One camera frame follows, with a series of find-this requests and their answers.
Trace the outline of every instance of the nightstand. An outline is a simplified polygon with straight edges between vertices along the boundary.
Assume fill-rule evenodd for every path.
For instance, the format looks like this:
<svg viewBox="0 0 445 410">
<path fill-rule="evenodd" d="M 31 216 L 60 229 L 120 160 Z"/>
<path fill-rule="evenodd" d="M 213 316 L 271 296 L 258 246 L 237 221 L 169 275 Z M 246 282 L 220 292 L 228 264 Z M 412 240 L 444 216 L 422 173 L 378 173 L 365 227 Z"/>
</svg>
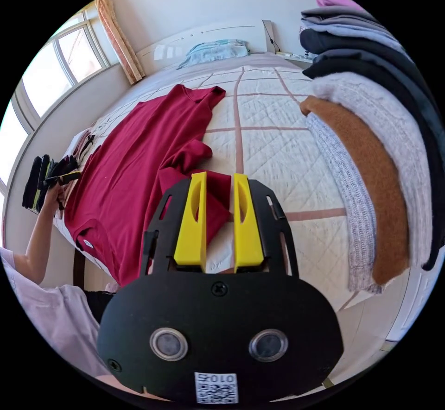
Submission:
<svg viewBox="0 0 445 410">
<path fill-rule="evenodd" d="M 295 64 L 301 69 L 307 69 L 308 67 L 312 66 L 312 60 L 310 58 L 305 58 L 304 56 L 301 55 L 292 55 L 290 53 L 286 54 L 277 53 L 276 55 L 285 59 L 288 63 Z"/>
</svg>

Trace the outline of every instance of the white headboard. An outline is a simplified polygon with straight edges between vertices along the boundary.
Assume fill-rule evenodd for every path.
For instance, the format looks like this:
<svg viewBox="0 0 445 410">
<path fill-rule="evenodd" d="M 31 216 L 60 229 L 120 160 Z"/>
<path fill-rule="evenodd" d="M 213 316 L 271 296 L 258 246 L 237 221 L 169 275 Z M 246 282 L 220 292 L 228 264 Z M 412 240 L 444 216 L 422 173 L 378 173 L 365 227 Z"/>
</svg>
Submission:
<svg viewBox="0 0 445 410">
<path fill-rule="evenodd" d="M 274 52 L 272 23 L 241 19 L 196 27 L 154 43 L 136 55 L 147 75 L 180 63 L 196 44 L 219 39 L 247 41 L 251 53 Z"/>
</svg>

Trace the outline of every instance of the curtain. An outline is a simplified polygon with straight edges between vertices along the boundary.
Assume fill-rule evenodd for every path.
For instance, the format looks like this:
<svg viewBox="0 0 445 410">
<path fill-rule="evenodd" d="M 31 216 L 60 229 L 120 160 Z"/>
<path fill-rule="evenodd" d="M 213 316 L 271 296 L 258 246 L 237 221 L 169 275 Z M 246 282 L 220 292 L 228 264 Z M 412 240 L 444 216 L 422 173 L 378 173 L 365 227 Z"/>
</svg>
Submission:
<svg viewBox="0 0 445 410">
<path fill-rule="evenodd" d="M 130 84 L 140 81 L 145 72 L 125 34 L 119 27 L 111 0 L 95 0 L 99 19 Z"/>
</svg>

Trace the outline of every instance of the maroon shirt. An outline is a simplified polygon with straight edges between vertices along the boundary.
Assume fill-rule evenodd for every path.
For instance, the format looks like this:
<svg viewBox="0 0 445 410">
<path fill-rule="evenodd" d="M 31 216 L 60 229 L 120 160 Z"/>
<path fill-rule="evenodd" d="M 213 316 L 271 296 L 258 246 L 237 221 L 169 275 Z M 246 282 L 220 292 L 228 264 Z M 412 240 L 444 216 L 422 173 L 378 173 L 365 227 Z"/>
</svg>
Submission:
<svg viewBox="0 0 445 410">
<path fill-rule="evenodd" d="M 119 285 L 139 275 L 143 232 L 163 191 L 212 156 L 201 140 L 224 95 L 219 87 L 192 90 L 178 84 L 168 95 L 138 103 L 88 159 L 65 207 L 65 225 Z M 229 218 L 230 176 L 222 177 L 223 192 L 208 195 L 207 241 Z M 210 187 L 218 186 L 221 179 L 212 178 Z"/>
</svg>

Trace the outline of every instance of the camera lens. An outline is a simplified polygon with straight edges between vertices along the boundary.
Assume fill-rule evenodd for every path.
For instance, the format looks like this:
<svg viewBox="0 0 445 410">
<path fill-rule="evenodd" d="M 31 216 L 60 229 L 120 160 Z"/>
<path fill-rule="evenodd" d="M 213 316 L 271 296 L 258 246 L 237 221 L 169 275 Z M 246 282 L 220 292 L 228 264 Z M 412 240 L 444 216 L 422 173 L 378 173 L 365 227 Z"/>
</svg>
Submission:
<svg viewBox="0 0 445 410">
<path fill-rule="evenodd" d="M 186 338 L 173 328 L 158 328 L 150 337 L 150 348 L 163 360 L 181 360 L 188 351 Z"/>
<path fill-rule="evenodd" d="M 274 362 L 281 358 L 288 347 L 286 335 L 276 329 L 259 332 L 249 344 L 250 355 L 259 362 Z"/>
</svg>

